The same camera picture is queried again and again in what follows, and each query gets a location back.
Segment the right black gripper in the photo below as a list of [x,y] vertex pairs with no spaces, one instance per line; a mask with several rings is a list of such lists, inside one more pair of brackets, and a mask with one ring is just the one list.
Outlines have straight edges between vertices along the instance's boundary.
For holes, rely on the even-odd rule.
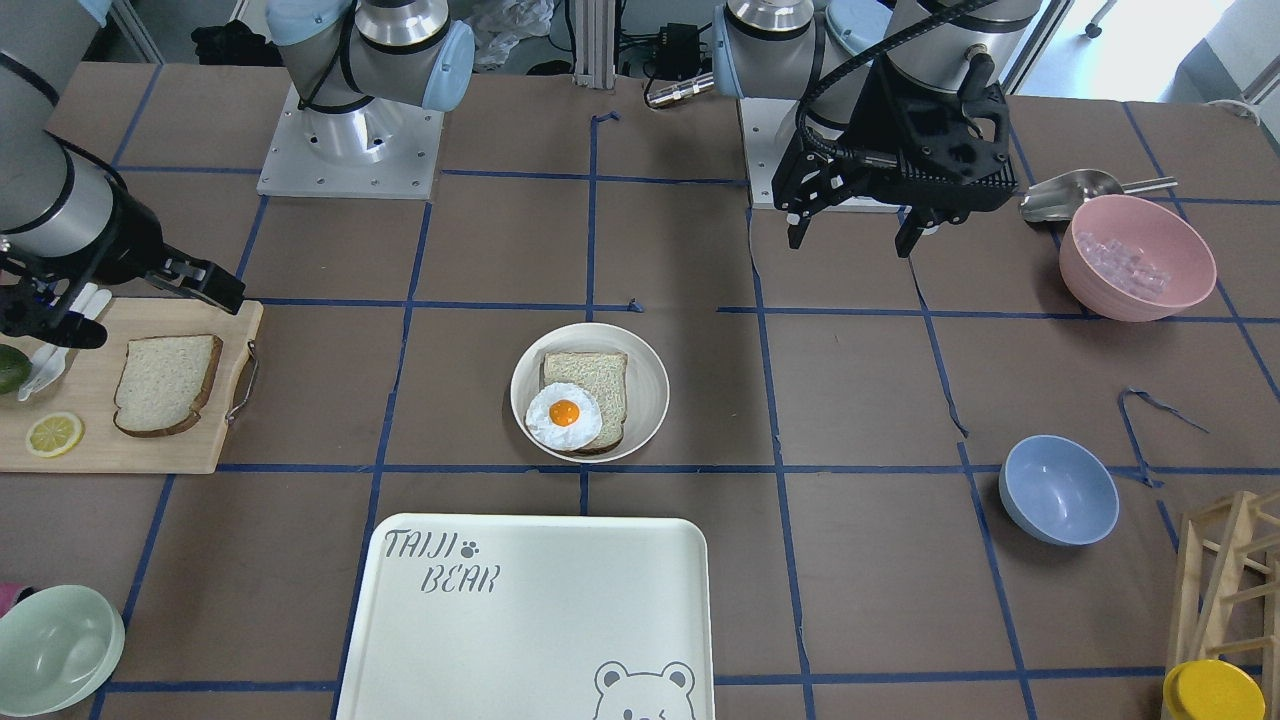
[[111,190],[111,211],[87,246],[61,258],[18,249],[3,251],[3,272],[17,282],[3,287],[1,332],[68,348],[100,348],[106,328],[70,311],[86,283],[123,284],[148,273],[148,283],[236,315],[244,283],[209,260],[166,256],[156,215],[129,193]]

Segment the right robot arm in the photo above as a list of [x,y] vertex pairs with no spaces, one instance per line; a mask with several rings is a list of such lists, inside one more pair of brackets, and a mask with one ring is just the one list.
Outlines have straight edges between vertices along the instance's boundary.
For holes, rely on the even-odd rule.
[[87,284],[142,279],[237,314],[244,284],[163,238],[109,164],[47,129],[108,1],[5,1],[1,9],[3,333],[99,348],[106,329],[73,302]]

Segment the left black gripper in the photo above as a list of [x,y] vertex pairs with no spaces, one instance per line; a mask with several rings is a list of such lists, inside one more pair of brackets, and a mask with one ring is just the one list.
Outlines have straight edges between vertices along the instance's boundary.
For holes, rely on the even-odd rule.
[[1018,191],[1009,105],[991,58],[963,60],[959,87],[937,91],[888,58],[870,68],[835,151],[792,140],[772,177],[787,241],[801,247],[819,211],[859,196],[911,206],[893,237],[909,259],[920,238],[961,213],[993,211]]

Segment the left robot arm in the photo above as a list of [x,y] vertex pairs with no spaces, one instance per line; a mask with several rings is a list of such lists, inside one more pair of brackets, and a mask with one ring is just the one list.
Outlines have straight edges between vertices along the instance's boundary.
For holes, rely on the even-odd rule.
[[1001,209],[1018,191],[1000,73],[1038,1],[896,1],[864,44],[854,3],[727,1],[712,28],[718,92],[786,100],[787,143],[771,177],[791,249],[850,199],[906,208],[908,258],[943,223]]

